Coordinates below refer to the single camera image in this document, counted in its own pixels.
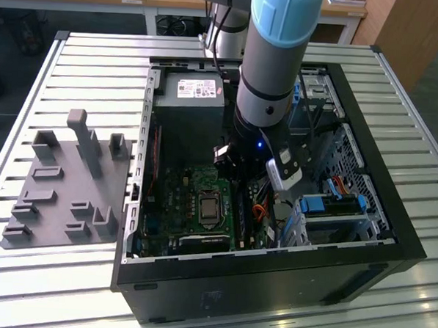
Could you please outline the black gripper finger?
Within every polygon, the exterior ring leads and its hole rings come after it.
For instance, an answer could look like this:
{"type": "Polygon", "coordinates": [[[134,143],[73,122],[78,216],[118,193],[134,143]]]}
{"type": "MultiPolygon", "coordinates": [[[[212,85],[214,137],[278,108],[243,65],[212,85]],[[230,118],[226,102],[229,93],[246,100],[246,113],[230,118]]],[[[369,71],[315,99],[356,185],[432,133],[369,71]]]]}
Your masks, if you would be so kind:
{"type": "Polygon", "coordinates": [[[234,144],[213,149],[213,165],[216,168],[218,179],[239,183],[242,178],[244,161],[238,148],[234,144]]]}

